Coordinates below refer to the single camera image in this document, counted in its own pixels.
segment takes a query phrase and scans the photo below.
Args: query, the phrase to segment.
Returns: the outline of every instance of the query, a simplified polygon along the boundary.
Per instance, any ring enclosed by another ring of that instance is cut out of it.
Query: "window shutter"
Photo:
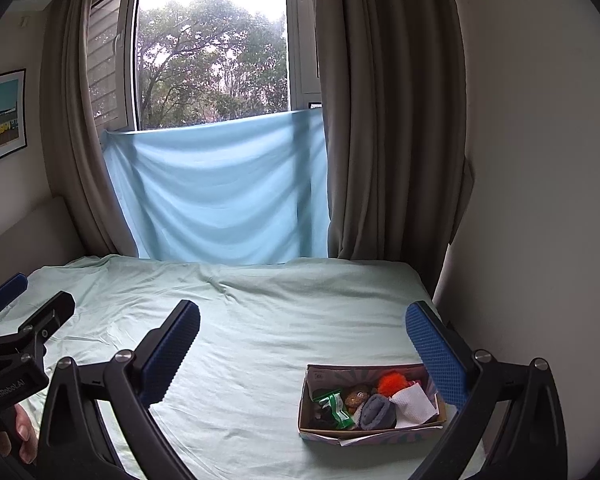
[[[118,22],[122,0],[100,0],[91,7],[87,41],[87,78],[98,131],[126,125],[123,89],[118,88]]]

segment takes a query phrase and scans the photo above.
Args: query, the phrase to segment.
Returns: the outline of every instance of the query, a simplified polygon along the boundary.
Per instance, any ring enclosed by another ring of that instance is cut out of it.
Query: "open box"
[[[438,412],[437,416],[419,426],[398,430],[314,430],[309,427],[313,412],[312,393],[315,390],[350,388],[357,384],[376,384],[389,372],[400,372],[410,380],[421,380],[424,392]],[[418,442],[438,435],[446,421],[445,403],[422,364],[395,366],[333,366],[308,365],[298,411],[298,431],[305,440],[314,440],[336,446],[360,446],[366,444],[401,444]]]

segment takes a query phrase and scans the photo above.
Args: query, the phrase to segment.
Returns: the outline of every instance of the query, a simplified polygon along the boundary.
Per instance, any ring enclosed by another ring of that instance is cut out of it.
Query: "brown round object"
[[[347,407],[349,413],[355,413],[357,408],[364,404],[369,398],[369,388],[365,384],[359,384],[355,386],[347,397],[344,399],[344,404]]]

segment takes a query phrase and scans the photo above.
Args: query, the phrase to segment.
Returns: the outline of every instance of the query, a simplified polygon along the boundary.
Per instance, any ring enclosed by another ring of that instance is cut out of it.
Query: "leaves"
[[[142,129],[286,111],[285,21],[253,16],[229,0],[139,10]]]

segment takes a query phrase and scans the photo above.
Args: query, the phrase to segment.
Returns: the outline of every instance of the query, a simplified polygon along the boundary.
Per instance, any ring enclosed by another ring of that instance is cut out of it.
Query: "window frame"
[[[292,70],[295,79],[295,95],[292,92],[291,109],[307,110],[311,108],[311,104],[322,102],[311,0],[286,0],[286,16],[290,88]]]
[[[93,5],[102,0],[93,0]],[[118,117],[102,125],[110,131],[137,131],[136,27],[139,0],[120,0],[116,49]],[[315,25],[311,0],[286,0],[287,63],[290,110],[305,110],[321,102],[317,74]]]

